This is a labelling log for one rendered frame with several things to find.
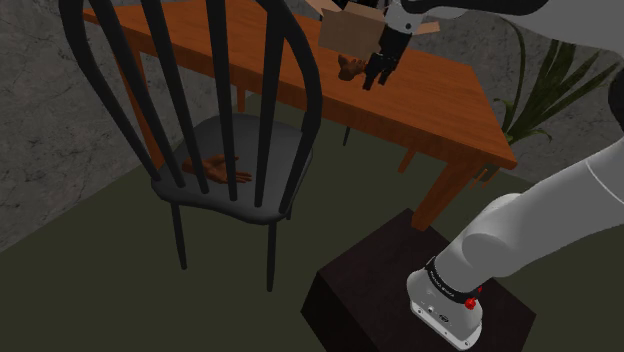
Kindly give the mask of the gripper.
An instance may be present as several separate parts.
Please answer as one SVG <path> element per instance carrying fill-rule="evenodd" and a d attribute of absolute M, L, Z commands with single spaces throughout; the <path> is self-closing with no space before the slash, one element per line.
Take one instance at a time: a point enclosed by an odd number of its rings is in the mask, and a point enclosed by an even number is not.
<path fill-rule="evenodd" d="M 379 73 L 378 83 L 384 85 L 387 82 L 390 74 L 398 66 L 411 37 L 411 33 L 401 32 L 389 25 L 384 26 L 378 41 L 380 50 L 371 55 L 364 70 L 365 81 L 362 86 L 364 90 L 369 91 L 371 89 Z"/>

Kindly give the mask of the brown wooden hand figure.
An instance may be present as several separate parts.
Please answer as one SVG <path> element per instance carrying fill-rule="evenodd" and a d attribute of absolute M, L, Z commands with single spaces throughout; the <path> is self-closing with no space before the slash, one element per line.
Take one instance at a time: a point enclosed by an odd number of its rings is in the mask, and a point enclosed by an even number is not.
<path fill-rule="evenodd" d="M 219 184 L 226 184 L 228 182 L 225 156 L 223 154 L 218 154 L 208 159 L 203 159 L 202 166 L 205 176 L 209 180 L 212 180 Z M 184 160 L 181 168 L 186 173 L 195 173 L 190 157 Z M 248 172 L 237 171 L 235 173 L 235 179 L 237 183 L 247 183 L 252 181 L 252 175 Z"/>

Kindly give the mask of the brown cardboard box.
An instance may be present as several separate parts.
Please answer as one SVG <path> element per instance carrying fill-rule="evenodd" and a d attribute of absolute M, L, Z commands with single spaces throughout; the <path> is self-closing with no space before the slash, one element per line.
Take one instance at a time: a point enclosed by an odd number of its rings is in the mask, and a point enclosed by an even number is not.
<path fill-rule="evenodd" d="M 423 22 L 423 14 L 410 14 L 403 8 L 407 0 L 389 0 L 384 10 L 346 2 L 340 7 L 335 0 L 305 0 L 323 16 L 320 47 L 368 60 L 380 50 L 378 41 L 385 25 L 414 35 L 440 31 L 438 22 Z"/>

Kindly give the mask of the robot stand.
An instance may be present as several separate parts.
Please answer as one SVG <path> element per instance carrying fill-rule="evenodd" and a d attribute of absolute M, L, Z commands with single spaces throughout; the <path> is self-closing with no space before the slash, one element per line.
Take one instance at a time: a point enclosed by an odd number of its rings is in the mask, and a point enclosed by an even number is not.
<path fill-rule="evenodd" d="M 411 310 L 408 275 L 448 242 L 405 209 L 317 271 L 301 313 L 326 352 L 522 352 L 535 313 L 496 280 L 483 285 L 481 334 L 457 349 Z"/>

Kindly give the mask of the small brown figure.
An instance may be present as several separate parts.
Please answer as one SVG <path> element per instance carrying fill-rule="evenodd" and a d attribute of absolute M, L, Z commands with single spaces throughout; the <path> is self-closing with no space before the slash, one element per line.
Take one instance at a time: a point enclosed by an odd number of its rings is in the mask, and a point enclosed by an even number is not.
<path fill-rule="evenodd" d="M 343 55 L 338 56 L 340 71 L 338 78 L 343 81 L 351 81 L 357 75 L 365 71 L 367 63 L 360 59 L 348 59 Z"/>

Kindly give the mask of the orange-brown wooden table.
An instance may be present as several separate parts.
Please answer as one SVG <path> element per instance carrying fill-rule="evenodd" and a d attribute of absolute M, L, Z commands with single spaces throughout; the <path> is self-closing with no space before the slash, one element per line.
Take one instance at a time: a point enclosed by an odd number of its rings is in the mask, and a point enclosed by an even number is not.
<path fill-rule="evenodd" d="M 165 2 L 164 17 L 178 64 L 214 77 L 206 5 L 200 0 Z M 266 12 L 252 0 L 226 0 L 231 82 L 241 90 L 262 92 Z M 115 6 L 132 54 L 157 56 L 140 5 Z M 414 153 L 447 162 L 412 217 L 424 231 L 485 163 L 505 169 L 517 165 L 490 103 L 473 71 L 418 50 L 407 49 L 385 85 L 362 89 L 364 79 L 338 79 L 338 53 L 318 45 L 321 22 L 295 14 L 318 65 L 323 93 L 322 117 L 409 149 L 399 172 Z M 304 81 L 288 44 L 277 100 L 304 110 Z"/>

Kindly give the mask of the black spindle-back chair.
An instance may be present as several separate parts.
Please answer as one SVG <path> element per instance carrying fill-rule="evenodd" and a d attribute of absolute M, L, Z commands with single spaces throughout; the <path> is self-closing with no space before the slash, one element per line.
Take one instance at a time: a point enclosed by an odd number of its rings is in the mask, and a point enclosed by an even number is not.
<path fill-rule="evenodd" d="M 161 166 L 152 161 L 96 64 L 83 20 L 86 2 L 92 5 L 164 158 Z M 171 147 L 168 141 L 111 1 L 58 0 L 58 7 L 67 42 L 79 68 L 150 175 L 152 189 L 171 207 L 180 265 L 187 265 L 181 207 L 216 211 L 246 223 L 267 226 L 266 288 L 271 290 L 275 275 L 277 224 L 289 216 L 312 160 L 312 146 L 322 115 L 322 91 L 319 70 L 309 42 L 284 0 L 256 2 L 266 12 L 267 20 L 260 115 L 232 110 L 226 2 L 205 0 L 219 113 L 194 125 L 161 0 L 141 0 L 151 40 L 184 137 L 177 148 Z M 285 43 L 290 46 L 304 81 L 307 101 L 300 128 L 274 119 Z M 225 156 L 226 184 L 209 180 L 203 170 L 202 160 L 218 154 Z M 186 173 L 181 168 L 188 157 L 192 160 L 194 174 Z M 237 171 L 250 173 L 252 181 L 237 183 Z"/>

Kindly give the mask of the green leafy plant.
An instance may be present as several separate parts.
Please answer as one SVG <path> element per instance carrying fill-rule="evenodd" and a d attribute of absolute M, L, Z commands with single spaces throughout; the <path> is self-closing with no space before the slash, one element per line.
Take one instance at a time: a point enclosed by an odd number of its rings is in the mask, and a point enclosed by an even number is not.
<path fill-rule="evenodd" d="M 501 130 L 509 145 L 536 134 L 543 134 L 552 140 L 552 136 L 539 128 L 539 125 L 602 86 L 603 82 L 619 67 L 619 63 L 613 63 L 570 92 L 585 77 L 601 52 L 595 51 L 591 57 L 570 73 L 577 46 L 552 39 L 525 105 L 521 112 L 517 112 L 525 77 L 526 45 L 519 28 L 509 20 L 505 22 L 511 26 L 517 36 L 520 48 L 520 67 L 514 100 L 494 99 L 494 102 L 502 102 L 505 105 Z"/>

